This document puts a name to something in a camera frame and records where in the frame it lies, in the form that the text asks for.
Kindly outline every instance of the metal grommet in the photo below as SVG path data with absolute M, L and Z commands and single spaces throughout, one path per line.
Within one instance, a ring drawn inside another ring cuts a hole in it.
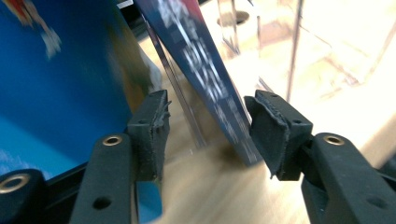
M 120 142 L 122 142 L 122 138 L 121 136 L 118 135 L 111 135 L 109 137 L 107 137 L 105 140 L 103 140 L 103 145 L 107 146 L 107 147 L 112 147 L 115 145 L 118 145 Z
M 28 174 L 18 174 L 10 176 L 9 178 L 0 183 L 0 194 L 10 193 L 12 191 L 22 188 L 29 182 L 29 179 L 30 176 Z M 12 186 L 7 185 L 14 180 L 19 180 L 19 182 Z
M 343 139 L 332 136 L 332 135 L 326 135 L 323 137 L 324 141 L 326 141 L 329 144 L 335 145 L 335 146 L 342 146 L 345 142 Z

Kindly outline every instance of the black plastic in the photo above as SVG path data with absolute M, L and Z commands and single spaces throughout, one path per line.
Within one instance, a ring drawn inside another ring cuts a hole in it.
M 298 150 L 309 140 L 313 124 L 272 92 L 256 91 L 254 98 L 247 96 L 245 101 L 252 117 L 250 136 L 271 175 L 298 180 Z
M 128 123 L 128 134 L 138 158 L 137 180 L 163 178 L 166 140 L 169 134 L 167 91 L 156 91 L 145 98 Z
M 1 224 L 40 222 L 46 201 L 40 171 L 26 169 L 1 175 L 0 186 Z
M 309 206 L 310 203 L 306 202 L 310 218 L 314 214 L 322 216 L 311 218 L 311 221 L 322 220 L 319 223 L 394 223 L 396 221 L 395 192 L 349 140 L 333 133 L 319 133 L 313 139 L 312 157 L 329 201 L 322 214 L 317 212 L 317 207 Z M 314 198 L 314 201 L 320 202 L 323 198 Z
M 42 223 L 69 223 L 86 166 L 83 163 L 47 181 L 48 201 Z
M 70 223 L 131 223 L 132 144 L 125 133 L 99 139 L 93 148 Z

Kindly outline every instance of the clamp jaw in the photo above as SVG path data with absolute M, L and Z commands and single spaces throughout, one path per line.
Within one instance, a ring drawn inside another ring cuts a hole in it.
M 311 135 L 312 123 L 281 97 L 256 91 L 245 97 L 250 135 L 272 175 L 299 180 L 312 223 L 390 223 L 396 194 L 385 178 L 343 136 Z

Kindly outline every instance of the wooden surface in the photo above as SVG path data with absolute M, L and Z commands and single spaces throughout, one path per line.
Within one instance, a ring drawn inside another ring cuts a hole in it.
M 219 27 L 212 22 L 217 13 L 213 2 L 203 5 L 203 12 L 209 28 L 212 27 L 214 39 L 221 45 Z M 149 39 L 140 44 L 163 70 Z M 367 82 L 358 87 L 343 88 L 329 99 L 295 106 L 314 123 L 314 133 L 333 132 L 347 137 L 372 165 L 379 166 L 396 149 L 395 58 L 394 38 Z M 246 70 L 241 65 L 247 63 L 243 57 L 225 60 L 225 63 L 232 75 L 245 74 L 238 72 L 240 68 Z M 304 76 L 312 76 L 303 79 L 312 81 L 316 73 L 326 73 L 327 67 L 320 63 L 315 69 L 310 67 L 300 71 Z M 254 92 L 256 77 L 233 78 L 238 88 L 244 89 L 242 94 Z M 301 88 L 304 85 L 306 82 L 301 82 Z M 245 167 L 224 142 L 197 149 L 164 71 L 163 86 L 168 89 L 173 103 L 170 105 L 171 132 L 163 176 L 163 216 L 155 223 L 309 223 L 300 182 L 270 179 L 263 163 Z M 206 125 L 210 129 L 215 124 Z

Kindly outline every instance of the blue book cover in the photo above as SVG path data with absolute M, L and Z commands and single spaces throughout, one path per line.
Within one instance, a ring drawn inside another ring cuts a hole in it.
M 46 178 L 122 132 L 161 75 L 113 1 L 0 3 L 0 175 Z

